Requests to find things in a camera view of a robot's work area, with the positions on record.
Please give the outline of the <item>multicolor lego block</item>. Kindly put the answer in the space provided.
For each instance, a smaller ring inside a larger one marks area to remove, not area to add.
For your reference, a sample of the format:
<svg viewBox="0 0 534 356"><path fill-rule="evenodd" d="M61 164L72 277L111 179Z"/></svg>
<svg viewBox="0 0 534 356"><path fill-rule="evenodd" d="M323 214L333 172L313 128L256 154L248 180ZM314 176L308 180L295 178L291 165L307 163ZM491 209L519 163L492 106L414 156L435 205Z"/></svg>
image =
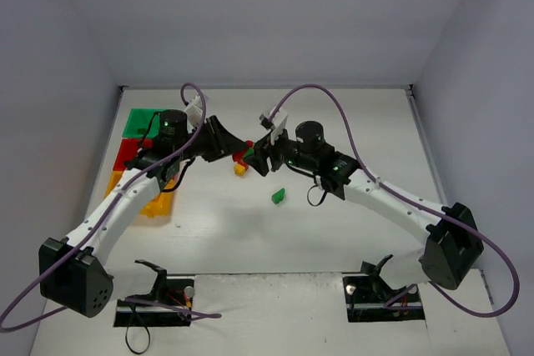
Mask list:
<svg viewBox="0 0 534 356"><path fill-rule="evenodd" d="M240 151L238 151L237 153L234 153L232 155L232 160L234 163L241 163L243 164L243 158L245 156L245 154L254 147L254 142L253 141L250 141L250 140L247 140L246 142L246 148L245 149L242 149Z"/></svg>

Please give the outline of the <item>green lego piece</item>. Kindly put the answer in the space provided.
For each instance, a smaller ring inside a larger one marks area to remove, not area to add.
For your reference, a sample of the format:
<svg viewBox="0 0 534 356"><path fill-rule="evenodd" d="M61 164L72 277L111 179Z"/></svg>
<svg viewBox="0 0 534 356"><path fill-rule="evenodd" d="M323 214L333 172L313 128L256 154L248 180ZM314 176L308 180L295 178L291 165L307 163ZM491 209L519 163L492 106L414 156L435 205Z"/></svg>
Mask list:
<svg viewBox="0 0 534 356"><path fill-rule="evenodd" d="M275 193L271 195L271 202L274 205L279 205L285 200L286 191L285 188L280 188Z"/></svg>

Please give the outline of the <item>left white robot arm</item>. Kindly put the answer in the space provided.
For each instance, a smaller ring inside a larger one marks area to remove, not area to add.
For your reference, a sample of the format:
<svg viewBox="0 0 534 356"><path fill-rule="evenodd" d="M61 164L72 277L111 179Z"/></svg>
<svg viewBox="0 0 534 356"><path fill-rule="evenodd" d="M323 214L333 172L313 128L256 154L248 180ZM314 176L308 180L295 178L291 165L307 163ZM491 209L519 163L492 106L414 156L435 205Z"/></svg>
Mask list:
<svg viewBox="0 0 534 356"><path fill-rule="evenodd" d="M42 296L92 318L112 300L156 299L164 291L164 268L137 259L112 270L106 262L126 228L178 177L185 161L213 162L247 149L215 116L206 117L201 102L196 97L185 110L157 112L157 135L125 163L108 196L63 239L44 242L38 252Z"/></svg>

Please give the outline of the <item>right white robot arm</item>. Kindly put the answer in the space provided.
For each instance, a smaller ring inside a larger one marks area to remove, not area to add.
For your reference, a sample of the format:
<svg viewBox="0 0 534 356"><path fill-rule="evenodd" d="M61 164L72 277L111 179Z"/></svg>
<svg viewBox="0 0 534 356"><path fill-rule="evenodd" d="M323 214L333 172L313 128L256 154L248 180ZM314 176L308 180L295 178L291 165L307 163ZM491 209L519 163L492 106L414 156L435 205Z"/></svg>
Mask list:
<svg viewBox="0 0 534 356"><path fill-rule="evenodd" d="M290 139L287 117L285 110L266 110L260 115L268 132L246 156L247 164L261 176L286 166L312 178L325 193L377 213L416 239L421 244L416 250L362 263L361 271L374 280L375 289L400 290L427 282L449 290L460 286L483 251L468 207L427 202L399 188L388 193L379 179L369 178L355 158L325 141L320 123L299 124L296 138Z"/></svg>

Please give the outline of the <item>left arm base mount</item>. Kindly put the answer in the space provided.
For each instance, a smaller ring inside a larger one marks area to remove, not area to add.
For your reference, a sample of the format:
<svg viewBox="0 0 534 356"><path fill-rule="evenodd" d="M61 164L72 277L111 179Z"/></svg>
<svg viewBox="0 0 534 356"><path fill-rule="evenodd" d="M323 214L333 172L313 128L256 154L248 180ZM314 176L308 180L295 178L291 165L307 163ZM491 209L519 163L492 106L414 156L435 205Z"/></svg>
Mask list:
<svg viewBox="0 0 534 356"><path fill-rule="evenodd" d="M148 295L137 295L137 298L148 300L149 304L135 303L132 308L128 302L119 300L115 307L114 328L178 328L189 327L192 314L181 314L168 308L153 306L161 303L180 309L193 307L195 284L193 276L168 276L166 287L158 298Z"/></svg>

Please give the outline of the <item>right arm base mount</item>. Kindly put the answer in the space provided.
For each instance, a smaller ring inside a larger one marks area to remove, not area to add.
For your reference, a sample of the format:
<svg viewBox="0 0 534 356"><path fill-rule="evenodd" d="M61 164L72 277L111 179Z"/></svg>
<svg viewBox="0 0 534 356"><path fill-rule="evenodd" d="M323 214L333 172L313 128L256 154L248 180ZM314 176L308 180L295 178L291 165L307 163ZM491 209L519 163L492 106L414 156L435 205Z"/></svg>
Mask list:
<svg viewBox="0 0 534 356"><path fill-rule="evenodd" d="M379 290L373 287L372 277L345 275L342 278L346 315L349 323L393 323L426 319L417 287L385 306L400 290Z"/></svg>

